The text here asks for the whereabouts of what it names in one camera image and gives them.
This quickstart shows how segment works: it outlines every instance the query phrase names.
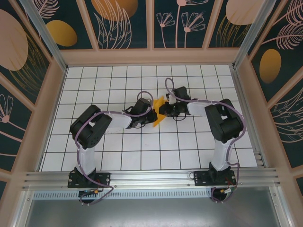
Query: white grid mat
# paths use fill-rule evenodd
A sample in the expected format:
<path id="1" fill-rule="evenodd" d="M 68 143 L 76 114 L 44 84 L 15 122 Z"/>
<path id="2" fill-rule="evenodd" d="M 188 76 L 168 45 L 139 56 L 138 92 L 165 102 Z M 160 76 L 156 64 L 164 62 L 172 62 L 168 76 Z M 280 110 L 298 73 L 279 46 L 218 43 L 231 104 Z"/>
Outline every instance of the white grid mat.
<path id="1" fill-rule="evenodd" d="M 134 105 L 142 90 L 154 99 L 165 97 L 166 77 L 173 78 L 175 88 L 185 86 L 191 98 L 228 98 L 241 113 L 227 65 L 69 68 L 40 170 L 75 167 L 76 146 L 69 128 L 91 104 L 121 111 Z M 213 153 L 207 118 L 187 116 L 179 122 L 165 118 L 155 128 L 148 124 L 142 129 L 107 130 L 96 146 L 95 166 L 104 171 L 208 168 Z M 257 166 L 248 133 L 233 148 L 231 162 L 237 161 L 241 167 Z"/>

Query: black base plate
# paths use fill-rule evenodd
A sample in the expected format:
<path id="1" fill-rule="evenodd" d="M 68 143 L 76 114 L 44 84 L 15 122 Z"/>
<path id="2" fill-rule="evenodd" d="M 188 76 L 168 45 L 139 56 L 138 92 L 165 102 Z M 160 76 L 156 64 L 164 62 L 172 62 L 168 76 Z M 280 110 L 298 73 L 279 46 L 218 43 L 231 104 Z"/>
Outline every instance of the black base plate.
<path id="1" fill-rule="evenodd" d="M 94 181 L 100 182 L 102 184 L 109 185 L 110 183 L 110 173 L 95 173 L 94 177 L 90 176 Z M 79 176 L 77 173 L 70 173 L 69 180 L 67 184 L 68 188 L 98 188 L 100 186 L 89 181 L 84 176 Z"/>
<path id="2" fill-rule="evenodd" d="M 227 181 L 213 182 L 208 171 L 194 171 L 191 175 L 195 186 L 228 186 Z M 236 184 L 235 173 L 230 170 L 226 176 L 234 185 Z"/>

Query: purple cable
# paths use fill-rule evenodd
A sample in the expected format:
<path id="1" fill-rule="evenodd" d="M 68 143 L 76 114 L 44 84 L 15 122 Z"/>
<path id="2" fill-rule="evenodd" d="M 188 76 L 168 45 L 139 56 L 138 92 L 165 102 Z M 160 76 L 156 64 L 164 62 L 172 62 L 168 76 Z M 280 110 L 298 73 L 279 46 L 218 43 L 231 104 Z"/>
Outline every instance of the purple cable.
<path id="1" fill-rule="evenodd" d="M 88 179 L 89 181 L 95 183 L 96 185 L 99 185 L 99 186 L 104 187 L 104 188 L 111 188 L 111 190 L 109 190 L 107 193 L 105 193 L 100 199 L 94 200 L 94 201 L 91 202 L 91 203 L 84 203 L 84 202 L 82 201 L 82 198 L 83 198 L 85 195 L 87 195 L 88 193 L 83 194 L 83 195 L 80 197 L 80 202 L 82 203 L 82 205 L 85 204 L 86 206 L 89 206 L 89 205 L 94 205 L 94 204 L 100 202 L 104 197 L 106 197 L 108 194 L 110 194 L 110 193 L 113 191 L 114 187 L 113 187 L 113 186 L 110 186 L 110 185 L 106 185 L 106 184 L 99 183 L 99 182 L 97 182 L 97 181 L 94 181 L 93 179 L 89 178 L 89 177 L 85 174 L 85 172 L 84 172 L 84 170 L 83 170 L 83 168 L 82 168 L 82 166 L 81 166 L 81 163 L 80 163 L 80 144 L 77 142 L 80 133 L 81 133 L 82 130 L 85 128 L 85 126 L 88 125 L 88 124 L 91 122 L 91 120 L 93 120 L 95 117 L 97 117 L 97 116 L 99 116 L 100 114 L 103 114 L 103 113 L 104 113 L 104 114 L 122 114 L 122 115 L 126 115 L 126 116 L 129 116 L 129 117 L 141 117 L 141 116 L 144 116 L 144 115 L 148 114 L 149 111 L 152 110 L 152 106 L 153 106 L 153 97 L 152 97 L 151 93 L 149 93 L 149 92 L 147 92 L 147 91 L 141 91 L 141 92 L 139 92 L 139 94 L 138 94 L 138 96 L 137 96 L 137 100 L 139 100 L 139 95 L 142 94 L 142 93 L 147 93 L 147 94 L 151 97 L 151 106 L 150 106 L 150 108 L 149 108 L 146 112 L 144 112 L 144 113 L 142 113 L 142 114 L 139 114 L 139 115 L 133 115 L 133 114 L 128 114 L 128 113 L 125 113 L 125 112 L 118 112 L 118 111 L 101 111 L 101 112 L 98 112 L 97 114 L 93 115 L 92 117 L 90 117 L 90 118 L 81 126 L 81 128 L 80 128 L 79 131 L 77 132 L 77 134 L 76 134 L 76 136 L 75 136 L 75 144 L 76 144 L 76 146 L 77 146 L 77 163 L 78 163 L 78 166 L 79 166 L 79 168 L 80 168 L 80 170 L 81 170 L 83 176 L 85 176 L 86 179 Z"/>
<path id="2" fill-rule="evenodd" d="M 196 100 L 186 100 L 186 99 L 182 99 L 182 98 L 179 98 L 179 97 L 176 97 L 171 91 L 170 89 L 168 88 L 167 86 L 167 81 L 170 80 L 171 83 L 172 83 L 172 90 L 175 88 L 175 84 L 174 84 L 174 81 L 171 79 L 171 78 L 166 78 L 165 79 L 165 88 L 166 90 L 168 91 L 168 93 L 173 96 L 174 98 L 176 98 L 177 100 L 179 101 L 182 101 L 182 102 L 188 102 L 188 103 L 194 103 L 194 102 L 199 102 L 199 103 L 210 103 L 210 104 L 220 104 L 220 105 L 223 105 L 223 106 L 226 106 L 227 108 L 231 109 L 232 111 L 234 111 L 241 119 L 242 123 L 243 123 L 243 131 L 242 131 L 242 134 L 235 138 L 229 145 L 229 147 L 227 148 L 227 153 L 226 153 L 226 162 L 227 164 L 229 164 L 230 166 L 237 166 L 237 181 L 236 181 L 236 185 L 235 185 L 235 189 L 238 187 L 238 182 L 239 182 L 239 172 L 240 172 L 240 165 L 239 163 L 230 163 L 229 162 L 229 153 L 230 153 L 230 150 L 231 150 L 231 147 L 232 145 L 239 139 L 241 139 L 244 134 L 245 134 L 245 131 L 246 131 L 246 122 L 244 120 L 244 118 L 242 117 L 242 115 L 235 109 L 233 108 L 232 106 L 226 104 L 226 103 L 222 103 L 222 102 L 218 102 L 218 101 L 209 101 L 209 100 L 203 100 L 203 99 L 196 99 Z M 216 187 L 212 188 L 212 191 L 211 191 L 211 199 L 214 201 L 214 202 L 220 202 L 218 199 L 214 198 L 213 197 L 213 194 L 214 194 L 214 190 L 216 189 Z M 225 199 L 225 201 L 228 201 L 232 195 L 233 195 L 234 191 L 231 193 L 231 195 Z"/>

